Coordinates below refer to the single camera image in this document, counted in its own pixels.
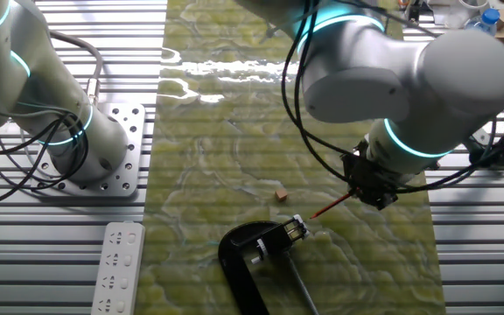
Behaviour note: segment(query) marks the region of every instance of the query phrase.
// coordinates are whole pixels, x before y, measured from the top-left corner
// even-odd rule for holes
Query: blue bottle cap
[[[501,18],[501,14],[496,9],[487,9],[481,15],[481,20],[483,23],[488,25],[494,25]]]

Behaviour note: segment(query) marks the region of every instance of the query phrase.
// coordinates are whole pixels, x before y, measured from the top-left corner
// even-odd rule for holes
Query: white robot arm
[[[118,122],[101,113],[67,71],[54,51],[44,16],[30,0],[0,0],[0,126],[9,113],[31,135],[38,134],[55,114],[26,117],[40,107],[21,104],[51,104],[78,114],[82,129],[58,132],[48,151],[61,173],[71,169],[74,137],[84,132],[90,143],[83,166],[70,178],[78,184],[103,178],[123,161],[128,149],[125,131]],[[72,119],[67,123],[74,124]]]
[[[296,37],[303,0],[237,2]],[[386,176],[405,182],[410,176],[404,175],[434,165],[504,109],[504,45],[485,33],[452,31],[429,44],[410,43],[388,37],[379,17],[358,5],[331,2],[317,9],[302,77],[305,106],[325,123],[376,119],[358,154]],[[301,36],[299,51],[305,32]],[[125,132],[89,101],[61,63],[37,7],[30,0],[0,0],[0,113],[39,110],[20,103],[79,113],[84,130],[61,131],[49,149],[56,169],[66,172],[75,154],[70,140],[87,134],[87,161],[71,180],[95,181],[122,162]],[[15,121],[36,134],[55,119],[48,114]],[[5,121],[0,115],[0,126]],[[373,184],[370,169],[349,162],[344,159],[346,173]],[[389,203],[370,199],[362,200]]]
[[[304,1],[236,1],[297,36]],[[357,156],[400,185],[504,109],[504,45],[483,32],[451,31],[430,43],[395,40],[377,14],[353,2],[318,5],[313,31],[302,75],[306,109],[325,123],[375,119]],[[299,38],[301,51],[306,31]],[[388,184],[379,183],[370,163],[343,159],[346,176],[360,186]],[[358,197],[383,208],[394,201],[384,194]]]

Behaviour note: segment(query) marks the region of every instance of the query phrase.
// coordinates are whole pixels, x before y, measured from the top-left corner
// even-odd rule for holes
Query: metal rod
[[[303,282],[303,279],[301,279],[301,276],[298,274],[297,266],[295,266],[295,263],[291,259],[289,252],[285,252],[283,255],[287,258],[287,261],[289,262],[289,266],[290,266],[291,271],[293,272],[293,276],[295,276],[295,278],[297,279],[298,286],[301,288],[301,291],[303,292],[304,298],[306,298],[306,302],[308,303],[308,306],[311,308],[312,314],[319,315],[319,310],[316,308],[316,305],[312,301],[312,297],[308,293],[308,290],[306,289],[306,286],[305,286],[305,283]]]
[[[293,231],[296,231],[300,226],[295,226],[294,228],[290,229],[289,231],[287,231],[287,234],[290,235],[291,233],[293,233]]]

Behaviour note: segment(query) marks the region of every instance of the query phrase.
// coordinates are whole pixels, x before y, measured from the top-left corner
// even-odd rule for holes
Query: green marble mat
[[[291,41],[260,45],[264,31],[231,0],[169,0],[137,315],[239,314],[217,261],[221,237],[248,221],[308,218],[346,192],[281,104]],[[304,124],[344,148],[370,125],[307,114]],[[338,155],[318,149],[340,167]],[[289,192],[284,203],[279,188]],[[349,200],[308,224],[313,236],[291,255],[320,314],[445,313],[426,193],[381,212]],[[310,314],[286,269],[264,263],[253,274],[272,314]]]

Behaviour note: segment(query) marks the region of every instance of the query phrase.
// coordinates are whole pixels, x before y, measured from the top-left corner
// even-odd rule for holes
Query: white power strip
[[[133,314],[144,234],[139,223],[106,226],[91,315]]]

